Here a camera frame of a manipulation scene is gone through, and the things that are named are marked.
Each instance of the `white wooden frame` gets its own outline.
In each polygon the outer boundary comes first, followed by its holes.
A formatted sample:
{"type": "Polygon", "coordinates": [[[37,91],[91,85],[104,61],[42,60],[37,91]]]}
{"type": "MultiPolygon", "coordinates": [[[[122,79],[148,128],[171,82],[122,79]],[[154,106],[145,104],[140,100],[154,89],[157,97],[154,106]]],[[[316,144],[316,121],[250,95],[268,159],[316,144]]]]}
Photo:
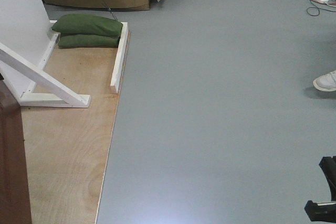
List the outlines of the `white wooden frame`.
{"type": "MultiPolygon", "coordinates": [[[[0,43],[0,60],[14,68],[18,72],[28,77],[32,82],[27,90],[19,95],[15,91],[14,86],[5,78],[5,83],[11,90],[21,106],[50,106],[50,107],[73,107],[87,108],[90,104],[91,96],[87,94],[76,94],[71,89],[63,85],[61,82],[43,71],[51,53],[56,45],[59,34],[54,33],[43,55],[39,65],[36,66],[20,56],[4,44],[0,43]],[[33,90],[39,84],[51,93],[33,93],[33,90]]],[[[121,38],[118,45],[117,56],[114,63],[114,69],[111,79],[112,93],[118,93],[120,90],[121,79],[125,56],[128,50],[129,29],[128,23],[123,23],[121,38]]]]}
{"type": "Polygon", "coordinates": [[[128,23],[122,22],[122,24],[123,26],[122,26],[121,36],[119,40],[117,56],[114,62],[114,68],[113,68],[111,84],[110,84],[113,94],[117,94],[120,91],[123,69],[124,69],[124,64],[126,60],[126,55],[128,52],[128,44],[129,44],[129,38],[130,38],[130,31],[128,28],[128,23]]]}

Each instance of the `white support brace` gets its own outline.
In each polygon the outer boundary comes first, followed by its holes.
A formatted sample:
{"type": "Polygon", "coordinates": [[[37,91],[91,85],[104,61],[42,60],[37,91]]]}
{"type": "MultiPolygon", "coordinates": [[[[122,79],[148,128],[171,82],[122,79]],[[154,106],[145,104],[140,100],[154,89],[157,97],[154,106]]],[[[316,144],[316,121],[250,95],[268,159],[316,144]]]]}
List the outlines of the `white support brace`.
{"type": "Polygon", "coordinates": [[[0,43],[0,60],[33,80],[52,94],[23,93],[19,99],[22,106],[54,106],[87,108],[89,95],[79,95],[34,64],[0,43]]]}
{"type": "Polygon", "coordinates": [[[122,24],[123,26],[122,26],[121,36],[119,40],[117,56],[114,62],[114,68],[113,68],[111,84],[110,84],[111,91],[114,94],[117,94],[120,91],[120,84],[121,84],[122,75],[123,75],[123,67],[125,64],[126,55],[128,51],[128,44],[129,44],[130,31],[128,28],[128,23],[122,22],[122,24]]]}

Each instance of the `shoe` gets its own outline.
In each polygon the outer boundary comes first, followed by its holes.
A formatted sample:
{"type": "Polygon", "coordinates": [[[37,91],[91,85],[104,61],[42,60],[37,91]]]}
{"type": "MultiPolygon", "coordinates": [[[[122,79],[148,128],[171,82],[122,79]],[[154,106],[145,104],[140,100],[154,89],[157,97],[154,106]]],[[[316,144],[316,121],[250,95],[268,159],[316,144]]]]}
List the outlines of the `shoe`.
{"type": "Polygon", "coordinates": [[[336,91],[336,70],[316,78],[313,85],[320,91],[336,91]]]}

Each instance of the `white wall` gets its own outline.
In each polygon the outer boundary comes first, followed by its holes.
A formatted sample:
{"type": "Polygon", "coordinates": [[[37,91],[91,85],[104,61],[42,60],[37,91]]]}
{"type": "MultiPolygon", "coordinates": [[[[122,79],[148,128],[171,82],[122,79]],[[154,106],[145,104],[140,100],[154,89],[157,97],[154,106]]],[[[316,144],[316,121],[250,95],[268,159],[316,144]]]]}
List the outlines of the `white wall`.
{"type": "MultiPolygon", "coordinates": [[[[0,0],[0,6],[0,42],[37,65],[50,42],[50,22],[42,1],[0,0]]],[[[22,94],[30,83],[1,61],[0,72],[18,94],[22,94]]]]}

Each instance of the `green sandbag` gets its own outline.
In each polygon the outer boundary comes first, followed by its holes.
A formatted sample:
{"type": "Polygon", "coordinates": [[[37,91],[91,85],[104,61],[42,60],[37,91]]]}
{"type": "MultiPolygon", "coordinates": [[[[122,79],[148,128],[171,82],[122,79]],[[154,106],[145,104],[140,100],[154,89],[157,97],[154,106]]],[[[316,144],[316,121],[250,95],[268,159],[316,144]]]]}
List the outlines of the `green sandbag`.
{"type": "Polygon", "coordinates": [[[52,30],[63,34],[95,34],[120,37],[122,23],[114,19],[90,14],[67,14],[52,26],[52,30]]]}
{"type": "Polygon", "coordinates": [[[107,37],[91,34],[61,35],[58,47],[118,47],[119,37],[107,37]]]}

